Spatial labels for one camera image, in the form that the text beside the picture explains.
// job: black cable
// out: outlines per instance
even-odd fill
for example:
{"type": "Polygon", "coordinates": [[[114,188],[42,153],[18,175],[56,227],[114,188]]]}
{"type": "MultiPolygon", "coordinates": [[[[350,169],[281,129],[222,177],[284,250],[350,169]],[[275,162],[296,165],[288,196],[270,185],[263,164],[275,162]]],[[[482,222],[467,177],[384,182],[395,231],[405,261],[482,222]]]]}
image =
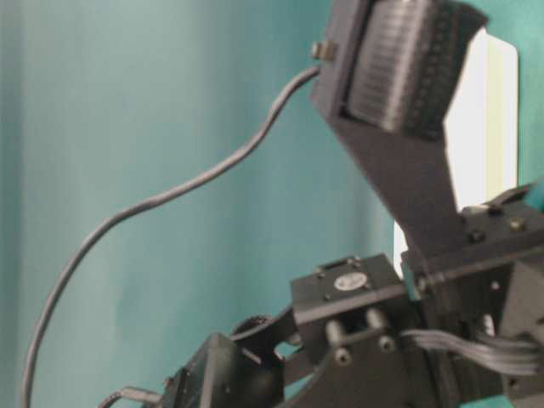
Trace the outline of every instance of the black cable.
{"type": "Polygon", "coordinates": [[[110,408],[121,398],[121,392],[116,391],[115,393],[105,397],[104,400],[99,404],[98,408],[110,408]]]}
{"type": "Polygon", "coordinates": [[[231,156],[227,157],[216,166],[198,175],[192,180],[181,184],[180,186],[174,187],[158,195],[154,195],[147,200],[141,201],[134,207],[122,210],[112,218],[106,219],[95,231],[88,235],[88,237],[76,251],[75,255],[70,259],[68,264],[60,273],[59,279],[57,280],[57,283],[55,284],[53,290],[49,293],[47,301],[43,307],[42,314],[40,315],[40,318],[36,323],[31,344],[26,354],[26,362],[23,370],[20,402],[21,408],[30,408],[31,406],[32,385],[34,381],[34,372],[36,370],[37,356],[40,345],[42,343],[43,335],[48,328],[48,324],[51,320],[54,308],[59,301],[60,296],[62,295],[62,292],[64,291],[66,285],[68,284],[68,281],[72,277],[73,273],[76,271],[77,266],[85,258],[91,248],[94,247],[94,244],[96,244],[98,240],[102,238],[109,230],[111,230],[122,221],[140,213],[149,211],[153,208],[157,208],[162,204],[165,204],[177,197],[182,196],[183,194],[186,194],[194,189],[197,189],[198,187],[201,187],[202,185],[225,173],[231,167],[235,166],[243,159],[245,159],[252,151],[257,148],[257,146],[266,137],[267,133],[269,132],[270,128],[274,124],[275,120],[281,113],[282,109],[284,108],[286,102],[289,100],[291,95],[294,94],[310,79],[317,76],[319,70],[319,66],[314,66],[295,76],[281,90],[280,94],[272,104],[272,107],[270,108],[269,113],[261,128],[250,138],[250,140],[244,146],[242,146],[231,156]]]}
{"type": "Polygon", "coordinates": [[[542,365],[541,349],[533,343],[497,337],[476,343],[438,330],[408,330],[401,336],[410,338],[427,351],[449,351],[489,370],[511,376],[534,376],[542,365]]]}
{"type": "Polygon", "coordinates": [[[98,408],[111,408],[119,400],[131,400],[142,402],[151,406],[158,406],[162,397],[151,391],[135,387],[125,387],[108,395],[98,406],[98,408]]]}

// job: teal wall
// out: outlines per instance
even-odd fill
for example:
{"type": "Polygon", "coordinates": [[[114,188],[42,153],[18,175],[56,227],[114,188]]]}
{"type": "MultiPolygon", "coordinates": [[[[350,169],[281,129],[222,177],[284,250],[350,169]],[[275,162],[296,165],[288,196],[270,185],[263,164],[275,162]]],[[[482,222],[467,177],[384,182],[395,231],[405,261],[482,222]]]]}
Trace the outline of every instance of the teal wall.
{"type": "MultiPolygon", "coordinates": [[[[1,406],[15,404],[32,327],[82,238],[244,143],[313,64],[329,8],[0,2],[1,406]]],[[[278,312],[289,280],[315,264],[391,253],[391,235],[305,88],[249,160],[90,253],[45,338],[34,406],[94,406],[128,384],[160,390],[208,333],[278,312]]]]}

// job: hole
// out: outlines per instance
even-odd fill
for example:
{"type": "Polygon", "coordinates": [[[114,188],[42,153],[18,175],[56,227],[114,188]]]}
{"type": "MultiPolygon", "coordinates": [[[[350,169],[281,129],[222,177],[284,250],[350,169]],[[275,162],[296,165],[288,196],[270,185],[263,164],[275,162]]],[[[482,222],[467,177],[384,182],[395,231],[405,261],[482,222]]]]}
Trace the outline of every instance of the hole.
{"type": "Polygon", "coordinates": [[[515,378],[510,378],[508,380],[508,387],[513,389],[514,391],[519,390],[519,381],[516,380],[515,378]]]}

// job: black plastic part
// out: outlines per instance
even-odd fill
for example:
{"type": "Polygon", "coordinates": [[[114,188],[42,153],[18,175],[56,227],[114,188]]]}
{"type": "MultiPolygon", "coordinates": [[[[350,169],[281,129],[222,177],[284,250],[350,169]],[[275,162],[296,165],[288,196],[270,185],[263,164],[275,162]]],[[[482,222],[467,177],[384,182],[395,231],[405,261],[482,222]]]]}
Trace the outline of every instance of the black plastic part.
{"type": "Polygon", "coordinates": [[[279,368],[262,366],[221,334],[212,334],[168,386],[163,408],[272,407],[283,400],[279,368]]]}
{"type": "Polygon", "coordinates": [[[486,21],[454,2],[376,3],[355,64],[348,113],[391,133],[440,137],[468,42],[486,21]]]}
{"type": "Polygon", "coordinates": [[[339,320],[349,332],[365,325],[365,311],[379,304],[395,327],[414,325],[410,301],[404,285],[383,256],[349,262],[346,258],[331,267],[322,265],[319,273],[291,283],[294,318],[310,362],[319,364],[328,353],[326,323],[339,320]],[[340,291],[335,281],[343,275],[361,272],[368,277],[366,286],[340,291]]]}
{"type": "MultiPolygon", "coordinates": [[[[544,348],[544,247],[513,266],[500,333],[530,337],[544,348]]],[[[503,383],[516,408],[544,406],[544,372],[536,377],[504,377],[503,383]]]]}
{"type": "MultiPolygon", "coordinates": [[[[329,123],[372,184],[391,215],[399,222],[407,236],[409,247],[416,250],[420,258],[431,258],[460,248],[466,243],[462,218],[456,211],[441,130],[434,127],[431,129],[435,140],[429,140],[424,132],[419,135],[421,138],[415,138],[411,133],[388,132],[383,130],[383,128],[388,129],[388,126],[379,123],[372,125],[354,119],[347,112],[347,98],[352,92],[366,94],[365,70],[362,71],[363,73],[357,71],[360,66],[363,66],[357,64],[358,50],[361,47],[365,49],[365,41],[371,41],[372,44],[374,43],[372,38],[382,35],[379,27],[370,31],[374,17],[372,10],[377,7],[377,4],[382,3],[391,2],[370,0],[336,0],[334,2],[326,31],[326,41],[336,44],[337,52],[333,61],[323,62],[320,75],[314,85],[312,100],[318,112],[329,123]]],[[[396,1],[394,3],[402,7],[402,3],[419,2],[396,1]]],[[[473,9],[470,10],[468,14],[481,16],[473,9]]],[[[470,32],[475,32],[478,26],[478,24],[467,23],[471,29],[464,31],[466,27],[462,23],[466,20],[464,15],[464,13],[454,13],[454,20],[458,19],[455,21],[459,24],[452,25],[448,31],[448,38],[452,41],[450,45],[456,50],[453,54],[449,54],[450,58],[455,59],[455,63],[452,63],[454,66],[450,65],[445,68],[446,71],[440,71],[436,74],[437,76],[433,76],[432,83],[437,87],[437,92],[441,89],[439,91],[441,103],[437,104],[437,100],[433,98],[421,99],[429,103],[429,106],[433,105],[438,109],[429,116],[433,118],[431,122],[436,122],[437,117],[440,116],[439,111],[450,103],[447,96],[451,96],[455,89],[458,79],[457,70],[460,69],[464,60],[462,50],[466,50],[471,37],[470,32]]],[[[481,17],[479,21],[483,24],[485,18],[481,17]]],[[[420,54],[421,58],[433,58],[431,49],[425,51],[426,46],[423,42],[412,44],[412,46],[416,46],[416,49],[412,51],[420,54]]],[[[400,50],[399,53],[401,52],[410,52],[410,50],[400,50]]],[[[396,75],[389,78],[389,81],[410,82],[409,78],[401,77],[400,73],[394,69],[394,61],[389,64],[389,69],[396,75]]],[[[414,76],[410,84],[424,77],[423,71],[414,71],[414,73],[421,75],[414,76]]],[[[359,103],[359,98],[352,98],[354,100],[351,106],[354,109],[354,106],[359,103]]],[[[399,108],[404,109],[412,101],[403,99],[402,106],[399,108]]],[[[402,128],[403,126],[399,122],[399,125],[394,127],[402,128]]]]}
{"type": "Polygon", "coordinates": [[[329,353],[308,383],[278,408],[437,406],[423,352],[399,348],[384,352],[380,338],[390,335],[383,328],[347,336],[342,345],[354,363],[338,365],[329,353]]]}

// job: round label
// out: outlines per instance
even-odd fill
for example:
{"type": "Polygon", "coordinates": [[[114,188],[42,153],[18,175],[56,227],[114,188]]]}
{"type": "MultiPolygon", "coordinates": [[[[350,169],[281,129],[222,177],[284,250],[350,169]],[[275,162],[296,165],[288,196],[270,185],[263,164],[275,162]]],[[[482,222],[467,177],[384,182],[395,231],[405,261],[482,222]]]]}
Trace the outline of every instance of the round label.
{"type": "Polygon", "coordinates": [[[346,275],[342,275],[334,282],[334,287],[339,291],[347,292],[354,291],[366,285],[368,278],[361,272],[351,272],[346,275]]]}

